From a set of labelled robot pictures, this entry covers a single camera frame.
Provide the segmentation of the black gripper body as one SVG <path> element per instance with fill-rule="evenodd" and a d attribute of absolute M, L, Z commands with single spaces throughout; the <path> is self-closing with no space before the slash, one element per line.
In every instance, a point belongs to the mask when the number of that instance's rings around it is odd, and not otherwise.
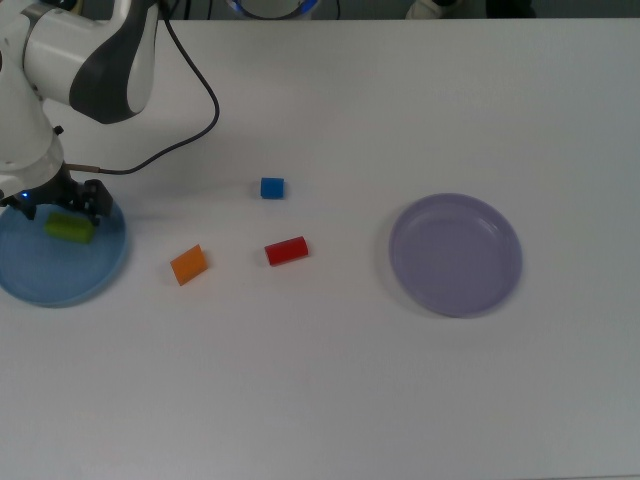
<path fill-rule="evenodd" d="M 28 191 L 28 203 L 33 206 L 58 205 L 67 209 L 83 209 L 83 187 L 75 181 L 67 166 L 39 187 Z"/>

